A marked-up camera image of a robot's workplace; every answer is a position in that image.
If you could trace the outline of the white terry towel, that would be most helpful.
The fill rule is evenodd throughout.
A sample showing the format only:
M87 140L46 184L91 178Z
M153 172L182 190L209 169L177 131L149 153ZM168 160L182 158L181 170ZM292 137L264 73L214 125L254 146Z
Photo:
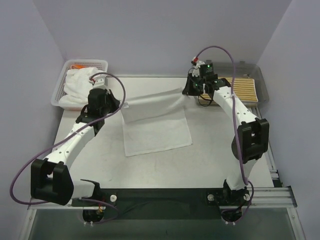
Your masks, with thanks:
M121 109L126 157L193 144L181 88L128 98Z

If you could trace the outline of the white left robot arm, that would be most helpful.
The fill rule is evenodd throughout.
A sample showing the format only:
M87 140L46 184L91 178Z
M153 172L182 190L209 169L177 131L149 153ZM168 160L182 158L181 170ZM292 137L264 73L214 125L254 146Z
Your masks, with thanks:
M71 131L56 150L31 164L31 197L66 205L72 199L91 198L99 194L98 182L71 176L70 168L77 156L101 130L108 114L119 110L120 101L111 90L95 88L89 92Z

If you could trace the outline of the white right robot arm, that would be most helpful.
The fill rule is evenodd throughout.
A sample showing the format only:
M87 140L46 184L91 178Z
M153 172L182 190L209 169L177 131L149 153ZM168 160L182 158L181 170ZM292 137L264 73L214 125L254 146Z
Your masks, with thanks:
M183 95L198 97L208 94L231 118L234 138L231 150L239 166L232 170L225 182L231 191L240 191L249 185L249 176L259 159L268 150L270 124L258 118L237 97L233 84L225 78L187 75Z

